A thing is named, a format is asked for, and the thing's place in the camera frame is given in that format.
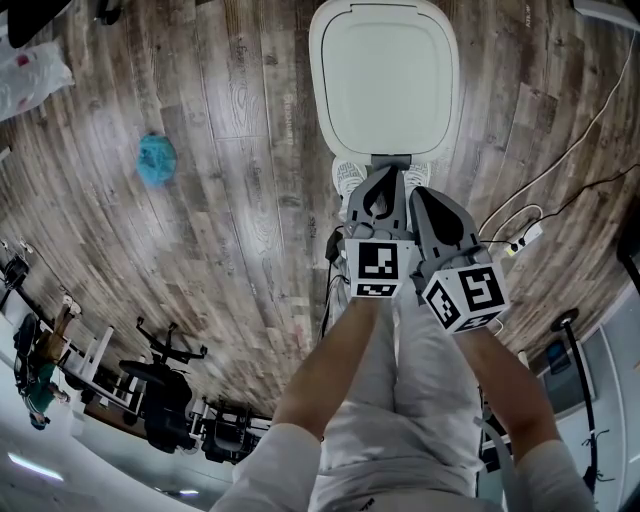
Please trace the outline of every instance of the white shorts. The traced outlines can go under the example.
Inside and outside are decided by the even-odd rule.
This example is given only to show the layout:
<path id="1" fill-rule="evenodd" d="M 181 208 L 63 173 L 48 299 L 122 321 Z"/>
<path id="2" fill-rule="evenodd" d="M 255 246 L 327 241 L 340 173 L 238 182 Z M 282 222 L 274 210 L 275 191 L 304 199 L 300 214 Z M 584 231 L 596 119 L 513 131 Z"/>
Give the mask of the white shorts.
<path id="1" fill-rule="evenodd" d="M 329 325 L 348 303 L 333 294 Z M 383 300 L 369 346 L 347 399 L 329 423 L 310 510 L 340 510 L 341 501 L 392 489 L 433 489 L 475 496 L 481 430 L 478 383 L 453 338 L 413 284 L 394 305 Z"/>

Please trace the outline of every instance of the person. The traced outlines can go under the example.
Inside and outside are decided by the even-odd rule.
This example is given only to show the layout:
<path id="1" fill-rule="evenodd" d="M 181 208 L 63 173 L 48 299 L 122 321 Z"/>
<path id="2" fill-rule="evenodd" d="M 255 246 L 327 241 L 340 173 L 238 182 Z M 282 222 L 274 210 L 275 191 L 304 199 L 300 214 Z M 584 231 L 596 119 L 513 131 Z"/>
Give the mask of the person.
<path id="1" fill-rule="evenodd" d="M 69 395 L 51 382 L 56 365 L 65 346 L 64 333 L 71 322 L 81 313 L 80 306 L 70 295 L 65 295 L 62 308 L 56 317 L 53 332 L 44 332 L 36 342 L 29 361 L 34 382 L 26 389 L 23 400 L 29 411 L 31 425 L 37 430 L 47 426 L 45 413 L 54 399 L 60 403 L 69 401 Z"/>
<path id="2" fill-rule="evenodd" d="M 346 212 L 365 171 L 338 161 L 333 174 Z M 405 174 L 407 197 L 428 183 L 428 169 Z M 475 497 L 478 384 L 509 434 L 527 506 L 595 511 L 537 379 L 489 330 L 446 334 L 410 282 L 395 304 L 347 298 L 339 287 L 331 329 L 214 512 L 499 511 Z"/>

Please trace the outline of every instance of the white plastic bag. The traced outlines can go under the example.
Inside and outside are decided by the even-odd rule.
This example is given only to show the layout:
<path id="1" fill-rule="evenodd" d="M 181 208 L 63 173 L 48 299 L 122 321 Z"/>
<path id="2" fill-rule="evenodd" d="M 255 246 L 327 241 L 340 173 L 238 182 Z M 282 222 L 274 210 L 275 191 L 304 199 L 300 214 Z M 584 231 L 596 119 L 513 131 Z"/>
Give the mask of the white plastic bag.
<path id="1" fill-rule="evenodd" d="M 0 44 L 8 44 L 2 39 Z M 74 84 L 58 43 L 15 52 L 9 59 L 0 59 L 4 60 L 0 62 L 0 121 L 37 107 L 60 87 Z"/>

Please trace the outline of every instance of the forearm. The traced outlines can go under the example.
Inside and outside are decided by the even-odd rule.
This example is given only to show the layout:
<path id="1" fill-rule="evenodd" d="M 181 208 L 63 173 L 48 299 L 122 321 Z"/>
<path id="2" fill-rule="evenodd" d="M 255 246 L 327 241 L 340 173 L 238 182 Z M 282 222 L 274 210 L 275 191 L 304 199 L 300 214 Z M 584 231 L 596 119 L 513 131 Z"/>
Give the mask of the forearm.
<path id="1" fill-rule="evenodd" d="M 487 329 L 456 335 L 493 413 L 512 441 L 516 462 L 559 439 L 553 409 L 538 379 Z"/>
<path id="2" fill-rule="evenodd" d="M 53 393 L 53 396 L 55 398 L 57 398 L 58 400 L 63 400 L 67 398 L 67 394 L 64 391 L 60 391 L 60 388 L 58 388 L 58 386 L 56 386 L 53 382 L 49 383 L 49 391 L 51 391 L 51 393 Z"/>
<path id="3" fill-rule="evenodd" d="M 273 423 L 293 423 L 322 439 L 344 401 L 375 325 L 378 301 L 354 299 L 294 374 Z"/>

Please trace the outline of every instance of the hand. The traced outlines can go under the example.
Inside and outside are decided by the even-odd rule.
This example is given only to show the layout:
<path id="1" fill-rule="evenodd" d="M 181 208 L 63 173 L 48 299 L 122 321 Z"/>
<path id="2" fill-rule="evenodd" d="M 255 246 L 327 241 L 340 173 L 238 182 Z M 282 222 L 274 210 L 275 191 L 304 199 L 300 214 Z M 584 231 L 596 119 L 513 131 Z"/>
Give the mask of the hand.
<path id="1" fill-rule="evenodd" d="M 64 391 L 57 393 L 56 398 L 58 399 L 58 402 L 60 402 L 61 404 L 66 404 L 71 401 L 71 397 Z"/>

